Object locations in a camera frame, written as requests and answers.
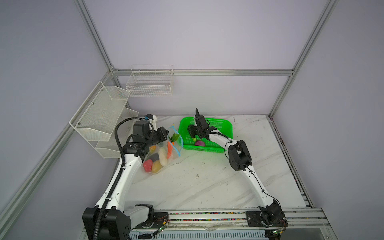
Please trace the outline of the dark toy eggplant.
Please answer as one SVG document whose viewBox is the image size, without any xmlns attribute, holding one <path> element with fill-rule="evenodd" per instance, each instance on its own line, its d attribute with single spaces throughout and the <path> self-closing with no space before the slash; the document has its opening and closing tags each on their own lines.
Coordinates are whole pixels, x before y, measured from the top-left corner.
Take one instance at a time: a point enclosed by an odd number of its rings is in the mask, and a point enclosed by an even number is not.
<svg viewBox="0 0 384 240">
<path fill-rule="evenodd" d="M 192 141 L 195 143 L 197 141 L 196 135 L 198 133 L 198 129 L 195 125 L 189 125 L 188 128 L 188 133 L 192 138 Z"/>
</svg>

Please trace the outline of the purple toy turnip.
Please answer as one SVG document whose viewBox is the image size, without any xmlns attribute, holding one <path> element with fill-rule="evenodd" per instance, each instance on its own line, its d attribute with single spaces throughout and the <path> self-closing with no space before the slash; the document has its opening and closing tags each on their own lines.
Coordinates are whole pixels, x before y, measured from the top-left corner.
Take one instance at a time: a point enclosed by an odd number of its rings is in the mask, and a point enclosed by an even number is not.
<svg viewBox="0 0 384 240">
<path fill-rule="evenodd" d="M 197 146 L 197 147 L 205 147 L 206 144 L 205 144 L 204 141 L 198 140 L 198 141 L 195 142 L 195 146 Z"/>
</svg>

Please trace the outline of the orange yellow toy corn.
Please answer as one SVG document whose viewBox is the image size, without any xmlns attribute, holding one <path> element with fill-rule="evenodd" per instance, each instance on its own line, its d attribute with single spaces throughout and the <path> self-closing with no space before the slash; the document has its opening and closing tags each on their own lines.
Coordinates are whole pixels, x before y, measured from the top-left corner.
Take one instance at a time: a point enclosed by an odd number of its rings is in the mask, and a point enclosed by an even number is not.
<svg viewBox="0 0 384 240">
<path fill-rule="evenodd" d="M 151 146 L 150 148 L 149 148 L 149 150 L 150 150 L 150 154 L 153 154 L 155 151 L 156 151 L 156 148 L 157 148 L 157 146 Z"/>
</svg>

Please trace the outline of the black toy avocado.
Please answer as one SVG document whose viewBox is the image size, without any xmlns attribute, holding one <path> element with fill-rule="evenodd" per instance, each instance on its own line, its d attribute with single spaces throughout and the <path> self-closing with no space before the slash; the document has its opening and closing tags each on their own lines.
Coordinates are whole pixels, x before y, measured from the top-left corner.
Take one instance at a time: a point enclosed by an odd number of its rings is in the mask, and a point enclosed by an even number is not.
<svg viewBox="0 0 384 240">
<path fill-rule="evenodd" d="M 158 153 L 154 153 L 154 154 L 152 154 L 152 155 L 149 156 L 149 160 L 151 160 L 153 163 L 154 163 L 155 161 L 158 161 L 159 159 L 160 159 L 160 156 L 159 156 Z"/>
</svg>

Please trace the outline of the clear zip top bag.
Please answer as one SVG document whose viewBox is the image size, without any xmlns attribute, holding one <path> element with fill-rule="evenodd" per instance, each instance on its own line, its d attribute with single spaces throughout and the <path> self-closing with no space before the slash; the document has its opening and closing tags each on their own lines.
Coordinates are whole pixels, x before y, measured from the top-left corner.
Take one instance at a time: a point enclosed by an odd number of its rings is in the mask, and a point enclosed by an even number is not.
<svg viewBox="0 0 384 240">
<path fill-rule="evenodd" d="M 168 128 L 166 141 L 150 147 L 142 168 L 147 174 L 157 174 L 179 162 L 184 148 L 184 138 L 174 125 Z"/>
</svg>

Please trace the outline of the orange toy carrot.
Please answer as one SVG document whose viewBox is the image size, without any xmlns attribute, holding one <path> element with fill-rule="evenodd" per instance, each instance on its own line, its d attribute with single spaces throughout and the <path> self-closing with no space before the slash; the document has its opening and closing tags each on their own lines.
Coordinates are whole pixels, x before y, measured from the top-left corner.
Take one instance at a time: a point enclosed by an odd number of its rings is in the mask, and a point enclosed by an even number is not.
<svg viewBox="0 0 384 240">
<path fill-rule="evenodd" d="M 175 142 L 179 139 L 180 134 L 174 133 L 171 137 L 168 139 L 168 153 L 167 153 L 167 159 L 170 160 L 171 157 L 179 157 L 181 155 L 180 151 L 175 147 Z"/>
</svg>

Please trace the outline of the white toy radish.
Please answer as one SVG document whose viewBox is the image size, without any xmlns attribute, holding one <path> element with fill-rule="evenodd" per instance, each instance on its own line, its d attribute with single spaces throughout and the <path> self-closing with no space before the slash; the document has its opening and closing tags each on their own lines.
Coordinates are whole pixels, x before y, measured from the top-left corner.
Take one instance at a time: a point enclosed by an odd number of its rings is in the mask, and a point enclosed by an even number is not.
<svg viewBox="0 0 384 240">
<path fill-rule="evenodd" d="M 164 148 L 160 148 L 159 150 L 159 156 L 160 156 L 160 162 L 162 164 L 163 167 L 165 167 L 169 161 L 168 161 L 168 152 L 164 149 Z"/>
</svg>

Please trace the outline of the yellow toy potato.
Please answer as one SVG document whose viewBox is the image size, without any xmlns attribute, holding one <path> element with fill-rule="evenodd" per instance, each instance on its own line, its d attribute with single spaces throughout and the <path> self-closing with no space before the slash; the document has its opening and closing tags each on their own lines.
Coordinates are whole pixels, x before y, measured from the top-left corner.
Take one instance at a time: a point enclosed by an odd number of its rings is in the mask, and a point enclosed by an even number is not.
<svg viewBox="0 0 384 240">
<path fill-rule="evenodd" d="M 153 162 L 151 172 L 152 172 L 153 174 L 156 174 L 156 173 L 158 173 L 162 168 L 163 168 L 163 166 L 162 166 L 160 160 L 157 160 L 157 161 Z"/>
</svg>

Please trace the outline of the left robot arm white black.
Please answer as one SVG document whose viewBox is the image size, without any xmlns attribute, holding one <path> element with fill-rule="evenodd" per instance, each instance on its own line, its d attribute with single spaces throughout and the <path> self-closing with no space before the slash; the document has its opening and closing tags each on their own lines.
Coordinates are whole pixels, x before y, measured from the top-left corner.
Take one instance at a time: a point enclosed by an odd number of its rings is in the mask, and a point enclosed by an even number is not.
<svg viewBox="0 0 384 240">
<path fill-rule="evenodd" d="M 168 135 L 164 127 L 134 131 L 121 146 L 119 166 L 105 193 L 93 208 L 86 208 L 82 216 L 90 240 L 128 240 L 132 229 L 154 224 L 154 207 L 136 204 L 127 210 L 126 195 L 150 147 L 167 141 Z"/>
</svg>

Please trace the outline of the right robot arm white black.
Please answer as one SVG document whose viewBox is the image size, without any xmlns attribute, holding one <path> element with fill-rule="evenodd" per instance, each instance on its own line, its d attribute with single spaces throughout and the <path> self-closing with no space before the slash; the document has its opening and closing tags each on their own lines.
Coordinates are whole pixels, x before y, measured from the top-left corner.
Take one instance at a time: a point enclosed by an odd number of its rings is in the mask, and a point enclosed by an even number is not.
<svg viewBox="0 0 384 240">
<path fill-rule="evenodd" d="M 194 117 L 195 123 L 188 126 L 187 130 L 196 146 L 202 147 L 204 140 L 215 143 L 224 149 L 224 154 L 231 168 L 242 173 L 249 181 L 254 195 L 259 201 L 261 213 L 257 223 L 264 227 L 271 227 L 283 217 L 280 202 L 269 194 L 257 176 L 253 167 L 252 157 L 243 140 L 234 140 L 210 125 L 208 120 L 198 111 Z"/>
</svg>

